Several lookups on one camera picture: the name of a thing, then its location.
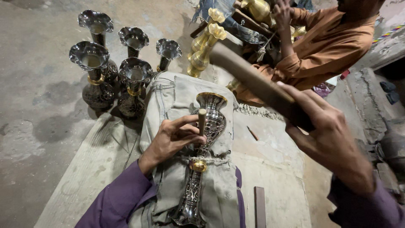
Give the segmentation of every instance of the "small tool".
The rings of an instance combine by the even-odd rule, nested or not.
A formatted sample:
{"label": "small tool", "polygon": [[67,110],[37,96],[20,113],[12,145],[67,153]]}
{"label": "small tool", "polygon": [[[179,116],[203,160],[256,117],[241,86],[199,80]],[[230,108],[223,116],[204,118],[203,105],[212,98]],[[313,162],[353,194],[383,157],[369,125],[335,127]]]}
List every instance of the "small tool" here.
{"label": "small tool", "polygon": [[200,129],[200,136],[204,136],[206,118],[207,118],[207,111],[203,108],[200,108],[198,110],[198,128]]}
{"label": "small tool", "polygon": [[253,131],[249,128],[249,126],[247,126],[247,129],[250,131],[250,133],[253,135],[254,139],[256,141],[259,141],[259,138],[253,133]]}

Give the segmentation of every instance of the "colorful rope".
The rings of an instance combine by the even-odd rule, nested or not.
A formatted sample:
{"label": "colorful rope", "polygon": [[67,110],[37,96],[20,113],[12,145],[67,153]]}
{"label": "colorful rope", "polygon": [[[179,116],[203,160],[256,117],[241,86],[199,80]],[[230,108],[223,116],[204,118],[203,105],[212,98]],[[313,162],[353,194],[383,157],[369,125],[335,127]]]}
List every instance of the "colorful rope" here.
{"label": "colorful rope", "polygon": [[393,30],[389,31],[388,33],[382,35],[380,38],[374,40],[374,41],[373,41],[373,44],[376,43],[376,42],[378,42],[378,41],[380,41],[380,40],[382,40],[382,39],[384,39],[384,38],[386,38],[386,37],[388,37],[388,36],[391,35],[393,32],[397,31],[398,29],[400,29],[400,28],[402,28],[402,27],[404,27],[404,26],[405,26],[405,23],[399,25],[398,27],[394,28]]}

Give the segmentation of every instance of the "gold vase band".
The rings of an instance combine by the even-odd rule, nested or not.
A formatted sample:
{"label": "gold vase band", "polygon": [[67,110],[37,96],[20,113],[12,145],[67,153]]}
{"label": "gold vase band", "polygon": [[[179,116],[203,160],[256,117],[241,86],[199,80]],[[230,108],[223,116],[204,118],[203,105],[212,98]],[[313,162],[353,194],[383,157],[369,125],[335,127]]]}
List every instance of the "gold vase band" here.
{"label": "gold vase band", "polygon": [[101,83],[103,83],[104,82],[104,75],[103,74],[101,74],[101,77],[100,77],[100,79],[99,80],[93,80],[93,79],[91,79],[90,78],[90,75],[87,75],[87,81],[90,83],[90,84],[92,84],[92,85],[94,85],[94,86],[99,86]]}
{"label": "gold vase band", "polygon": [[137,92],[134,92],[130,88],[127,88],[127,91],[131,96],[139,96],[142,92],[142,88],[139,88]]}
{"label": "gold vase band", "polygon": [[205,172],[207,170],[207,163],[203,160],[192,160],[189,162],[188,167],[194,171]]}

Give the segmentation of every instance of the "sleeve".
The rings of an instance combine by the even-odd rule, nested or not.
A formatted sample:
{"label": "sleeve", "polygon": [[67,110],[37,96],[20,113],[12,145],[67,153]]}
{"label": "sleeve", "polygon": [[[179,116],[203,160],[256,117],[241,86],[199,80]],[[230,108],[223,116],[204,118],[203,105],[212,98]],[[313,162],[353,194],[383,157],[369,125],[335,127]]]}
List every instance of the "sleeve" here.
{"label": "sleeve", "polygon": [[362,47],[357,41],[332,44],[318,53],[299,59],[293,53],[282,59],[276,65],[275,74],[281,77],[303,78],[326,73],[344,71],[344,66],[354,64],[365,55],[367,47]]}
{"label": "sleeve", "polygon": [[309,31],[320,21],[323,12],[324,10],[318,10],[316,13],[310,13],[302,8],[294,8],[291,25],[305,26],[305,29]]}
{"label": "sleeve", "polygon": [[337,209],[329,217],[342,228],[405,227],[405,208],[400,206],[375,178],[375,192],[368,197],[353,193],[338,178],[333,177],[330,194]]}
{"label": "sleeve", "polygon": [[139,169],[138,161],[132,163],[99,193],[75,227],[127,228],[133,210],[151,187],[152,183]]}

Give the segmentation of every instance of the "gold rim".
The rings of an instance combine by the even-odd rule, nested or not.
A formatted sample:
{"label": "gold rim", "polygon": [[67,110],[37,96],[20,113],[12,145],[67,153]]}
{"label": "gold rim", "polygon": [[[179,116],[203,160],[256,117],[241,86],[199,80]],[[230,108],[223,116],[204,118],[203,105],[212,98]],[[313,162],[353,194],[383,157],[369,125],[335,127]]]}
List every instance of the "gold rim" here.
{"label": "gold rim", "polygon": [[228,99],[226,99],[224,96],[221,96],[221,95],[219,95],[217,93],[214,93],[214,92],[201,92],[201,93],[197,94],[196,98],[198,98],[199,96],[202,96],[202,95],[218,96],[218,97],[221,97],[222,99],[224,99],[226,103],[228,103]]}
{"label": "gold rim", "polygon": [[104,75],[101,75],[100,79],[97,80],[97,81],[91,79],[91,78],[90,78],[90,75],[87,75],[87,81],[88,81],[90,84],[94,85],[94,86],[99,86],[101,83],[104,82]]}

